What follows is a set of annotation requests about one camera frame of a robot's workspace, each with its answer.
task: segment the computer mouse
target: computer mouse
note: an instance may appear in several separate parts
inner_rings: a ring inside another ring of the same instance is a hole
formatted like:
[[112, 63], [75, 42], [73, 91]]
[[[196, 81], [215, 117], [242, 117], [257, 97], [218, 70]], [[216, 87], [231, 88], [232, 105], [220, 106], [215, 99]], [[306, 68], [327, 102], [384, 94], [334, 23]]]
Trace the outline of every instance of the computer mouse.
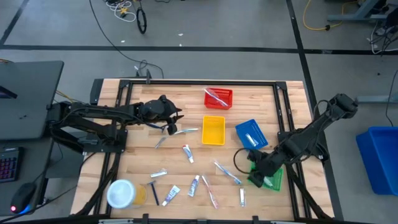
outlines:
[[12, 197], [10, 206], [11, 212], [18, 214], [25, 210], [35, 192], [35, 189], [36, 185], [34, 183], [22, 184]]

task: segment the blue bin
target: blue bin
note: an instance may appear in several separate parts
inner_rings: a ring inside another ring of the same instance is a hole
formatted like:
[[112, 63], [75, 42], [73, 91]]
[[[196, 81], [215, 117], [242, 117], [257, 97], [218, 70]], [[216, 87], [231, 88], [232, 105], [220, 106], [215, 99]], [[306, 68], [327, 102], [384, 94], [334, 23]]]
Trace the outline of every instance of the blue bin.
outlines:
[[398, 196], [398, 128], [370, 127], [356, 143], [374, 193]]
[[[245, 149], [261, 149], [268, 145], [266, 137], [264, 137], [264, 134], [261, 132], [259, 125], [254, 119], [236, 125], [235, 129]], [[246, 134], [250, 134], [250, 137], [256, 140], [258, 145], [253, 147], [246, 137]]]

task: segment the white lid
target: white lid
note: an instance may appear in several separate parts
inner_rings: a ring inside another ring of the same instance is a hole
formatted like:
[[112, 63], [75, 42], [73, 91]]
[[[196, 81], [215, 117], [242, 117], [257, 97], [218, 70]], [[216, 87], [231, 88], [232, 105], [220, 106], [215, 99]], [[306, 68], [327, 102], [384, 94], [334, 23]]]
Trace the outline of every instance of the white lid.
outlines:
[[127, 208], [136, 198], [136, 188], [129, 180], [113, 182], [106, 193], [106, 199], [113, 208]]

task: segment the yellow container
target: yellow container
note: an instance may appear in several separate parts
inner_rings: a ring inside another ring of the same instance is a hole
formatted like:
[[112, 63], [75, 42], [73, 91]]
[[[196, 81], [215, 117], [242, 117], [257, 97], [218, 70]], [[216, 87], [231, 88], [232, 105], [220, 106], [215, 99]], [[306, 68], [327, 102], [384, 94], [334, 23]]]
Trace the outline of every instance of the yellow container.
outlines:
[[225, 144], [225, 118], [222, 116], [204, 116], [201, 135], [203, 144], [223, 146]]

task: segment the keyboard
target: keyboard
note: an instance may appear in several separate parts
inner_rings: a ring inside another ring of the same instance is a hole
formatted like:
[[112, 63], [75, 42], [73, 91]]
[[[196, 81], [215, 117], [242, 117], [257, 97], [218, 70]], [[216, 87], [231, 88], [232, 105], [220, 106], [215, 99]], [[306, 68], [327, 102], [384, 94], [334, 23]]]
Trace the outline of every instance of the keyboard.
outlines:
[[17, 180], [21, 154], [22, 147], [0, 150], [0, 183]]

